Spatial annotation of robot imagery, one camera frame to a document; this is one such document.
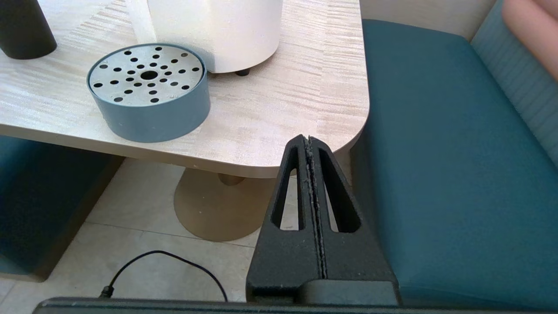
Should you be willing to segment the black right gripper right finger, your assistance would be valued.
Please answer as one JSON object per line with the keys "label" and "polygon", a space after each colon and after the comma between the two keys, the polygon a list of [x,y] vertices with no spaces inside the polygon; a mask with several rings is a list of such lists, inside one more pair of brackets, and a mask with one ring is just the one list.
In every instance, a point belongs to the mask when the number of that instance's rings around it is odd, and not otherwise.
{"label": "black right gripper right finger", "polygon": [[321,277],[327,280],[395,280],[333,152],[309,138],[313,217]]}

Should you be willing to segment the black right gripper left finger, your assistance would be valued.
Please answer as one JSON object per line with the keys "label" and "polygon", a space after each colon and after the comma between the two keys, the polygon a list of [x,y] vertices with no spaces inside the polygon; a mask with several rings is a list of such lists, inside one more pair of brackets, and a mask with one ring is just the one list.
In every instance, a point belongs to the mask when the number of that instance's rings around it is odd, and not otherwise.
{"label": "black right gripper left finger", "polygon": [[[309,147],[303,135],[297,135],[285,147],[246,278],[248,302],[292,303],[302,285],[322,277]],[[299,230],[282,230],[292,170],[297,171]]]}

